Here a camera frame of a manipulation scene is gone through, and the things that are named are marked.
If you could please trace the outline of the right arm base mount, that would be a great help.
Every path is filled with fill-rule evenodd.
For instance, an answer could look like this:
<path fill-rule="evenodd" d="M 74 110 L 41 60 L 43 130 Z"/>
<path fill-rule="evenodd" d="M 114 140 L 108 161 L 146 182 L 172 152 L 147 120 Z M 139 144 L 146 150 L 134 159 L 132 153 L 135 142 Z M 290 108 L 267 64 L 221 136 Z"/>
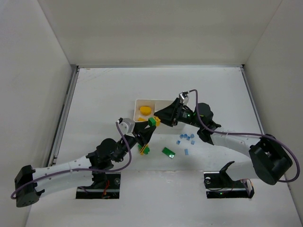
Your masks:
<path fill-rule="evenodd" d="M 234 163 L 231 161 L 219 171 L 204 172 L 204 186 L 208 199 L 247 198 L 251 199 L 255 190 L 250 179 L 232 180 L 226 173 Z"/>

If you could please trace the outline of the yellow face lego cube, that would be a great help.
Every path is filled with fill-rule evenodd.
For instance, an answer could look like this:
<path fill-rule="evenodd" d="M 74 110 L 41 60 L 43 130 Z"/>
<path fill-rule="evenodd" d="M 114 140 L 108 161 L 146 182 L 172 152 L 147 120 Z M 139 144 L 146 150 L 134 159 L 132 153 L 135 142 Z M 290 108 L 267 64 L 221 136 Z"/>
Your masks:
<path fill-rule="evenodd" d="M 155 120 L 156 127 L 158 127 L 160 125 L 160 119 L 157 116 L 154 116 L 153 119 Z"/>

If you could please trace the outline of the green lego plate piece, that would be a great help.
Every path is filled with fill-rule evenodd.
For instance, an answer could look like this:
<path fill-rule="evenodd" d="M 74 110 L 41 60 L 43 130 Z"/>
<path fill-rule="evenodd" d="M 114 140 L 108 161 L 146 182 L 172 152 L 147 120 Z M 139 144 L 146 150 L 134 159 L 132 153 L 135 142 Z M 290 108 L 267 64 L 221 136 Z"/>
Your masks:
<path fill-rule="evenodd" d="M 144 150 L 144 155 L 149 154 L 149 152 L 150 152 L 150 148 L 149 148 L 149 146 L 148 146 L 148 147 Z"/>

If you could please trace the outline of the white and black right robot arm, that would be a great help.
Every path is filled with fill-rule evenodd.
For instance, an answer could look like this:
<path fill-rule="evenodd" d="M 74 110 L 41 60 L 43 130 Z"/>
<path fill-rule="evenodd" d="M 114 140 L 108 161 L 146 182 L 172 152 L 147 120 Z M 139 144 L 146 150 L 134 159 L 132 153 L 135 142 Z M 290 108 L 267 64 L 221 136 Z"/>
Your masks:
<path fill-rule="evenodd" d="M 271 135 L 223 131 L 213 121 L 213 112 L 206 103 L 197 103 L 194 110 L 176 98 L 169 106 L 155 112 L 160 121 L 170 127 L 179 122 L 198 128 L 197 135 L 208 144 L 225 147 L 248 156 L 252 177 L 274 185 L 292 166 L 290 152 Z"/>

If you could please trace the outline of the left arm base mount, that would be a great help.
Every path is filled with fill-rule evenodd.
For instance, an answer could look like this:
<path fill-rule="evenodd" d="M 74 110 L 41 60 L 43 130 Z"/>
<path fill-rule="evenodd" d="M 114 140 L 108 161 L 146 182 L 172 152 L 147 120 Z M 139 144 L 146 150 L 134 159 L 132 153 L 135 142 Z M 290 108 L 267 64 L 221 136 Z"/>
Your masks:
<path fill-rule="evenodd" d="M 77 188 L 76 199 L 112 200 L 120 198 L 121 173 L 102 173 L 94 175 L 91 186 Z"/>

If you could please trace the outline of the green square lego brick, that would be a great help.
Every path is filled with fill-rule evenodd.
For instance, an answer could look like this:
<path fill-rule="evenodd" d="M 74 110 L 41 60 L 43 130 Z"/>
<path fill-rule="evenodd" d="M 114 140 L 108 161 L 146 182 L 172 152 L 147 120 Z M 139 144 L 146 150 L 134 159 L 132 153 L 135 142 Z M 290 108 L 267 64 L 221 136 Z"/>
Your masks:
<path fill-rule="evenodd" d="M 148 125 L 150 126 L 150 127 L 153 127 L 153 126 L 156 126 L 156 120 L 153 118 L 153 117 L 150 117 L 149 119 L 148 119 Z"/>

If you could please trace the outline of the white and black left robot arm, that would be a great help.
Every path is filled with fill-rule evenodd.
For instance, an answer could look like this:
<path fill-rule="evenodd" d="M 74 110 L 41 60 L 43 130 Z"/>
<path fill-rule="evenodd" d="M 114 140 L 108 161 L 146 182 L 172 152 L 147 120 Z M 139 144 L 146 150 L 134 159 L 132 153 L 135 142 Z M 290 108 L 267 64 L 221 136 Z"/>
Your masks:
<path fill-rule="evenodd" d="M 15 191 L 11 195 L 11 199 L 16 201 L 16 207 L 30 206 L 54 192 L 104 181 L 107 173 L 127 168 L 129 162 L 118 169 L 114 169 L 113 164 L 122 162 L 126 155 L 132 159 L 131 148 L 136 144 L 145 148 L 157 128 L 148 122 L 137 122 L 130 132 L 122 132 L 126 123 L 121 120 L 116 122 L 116 127 L 121 135 L 119 141 L 104 139 L 94 152 L 78 159 L 44 168 L 31 165 L 22 167 L 15 177 Z"/>

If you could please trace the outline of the yellow striped lego brick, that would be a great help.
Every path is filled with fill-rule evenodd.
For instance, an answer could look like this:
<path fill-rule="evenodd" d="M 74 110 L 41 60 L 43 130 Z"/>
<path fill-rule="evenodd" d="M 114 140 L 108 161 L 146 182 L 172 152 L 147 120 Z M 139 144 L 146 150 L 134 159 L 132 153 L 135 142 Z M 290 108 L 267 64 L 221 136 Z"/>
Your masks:
<path fill-rule="evenodd" d="M 148 144 L 145 144 L 143 146 L 140 147 L 139 149 L 139 153 L 140 155 L 144 155 L 144 150 L 148 147 Z"/>

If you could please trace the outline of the yellow oval butterfly lego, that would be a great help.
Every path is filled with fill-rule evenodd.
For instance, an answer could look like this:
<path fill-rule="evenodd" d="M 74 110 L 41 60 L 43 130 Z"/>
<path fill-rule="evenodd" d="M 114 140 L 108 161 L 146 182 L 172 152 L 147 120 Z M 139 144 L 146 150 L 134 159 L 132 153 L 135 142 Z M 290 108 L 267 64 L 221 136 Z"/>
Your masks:
<path fill-rule="evenodd" d="M 139 108 L 139 111 L 140 111 L 140 114 L 141 114 L 141 115 L 148 116 L 148 115 L 151 115 L 151 113 L 152 113 L 152 108 L 149 107 L 149 106 L 141 106 L 141 107 Z"/>

